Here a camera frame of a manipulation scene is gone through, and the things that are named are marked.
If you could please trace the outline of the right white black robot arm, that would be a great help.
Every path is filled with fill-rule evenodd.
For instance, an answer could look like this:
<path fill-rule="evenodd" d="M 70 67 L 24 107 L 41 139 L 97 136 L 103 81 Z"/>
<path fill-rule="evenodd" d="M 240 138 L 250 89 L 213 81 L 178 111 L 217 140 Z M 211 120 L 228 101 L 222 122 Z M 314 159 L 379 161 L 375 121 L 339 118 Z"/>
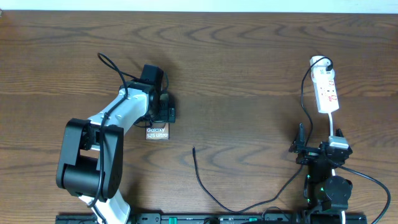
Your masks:
<path fill-rule="evenodd" d="M 303 193 L 308 209 L 303 215 L 307 220 L 321 214 L 341 215 L 348 209 L 353 185 L 350 180 L 336 175 L 335 169 L 342 166 L 353 151 L 340 129 L 318 147 L 306 146 L 305 142 L 305 129 L 300 124 L 289 151 L 297 154 L 297 164 L 308 166 Z"/>

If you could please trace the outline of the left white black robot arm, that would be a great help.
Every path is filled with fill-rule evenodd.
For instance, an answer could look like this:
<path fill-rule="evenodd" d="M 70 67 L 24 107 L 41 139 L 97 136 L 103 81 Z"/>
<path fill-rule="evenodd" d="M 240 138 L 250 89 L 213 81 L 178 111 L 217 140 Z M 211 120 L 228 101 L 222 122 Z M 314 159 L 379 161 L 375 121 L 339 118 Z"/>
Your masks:
<path fill-rule="evenodd" d="M 97 223 L 128 223 L 131 207 L 119 191 L 124 135 L 136 123 L 174 123 L 175 106 L 158 86 L 132 83 L 98 114 L 65 126 L 57 186 L 92 209 Z"/>

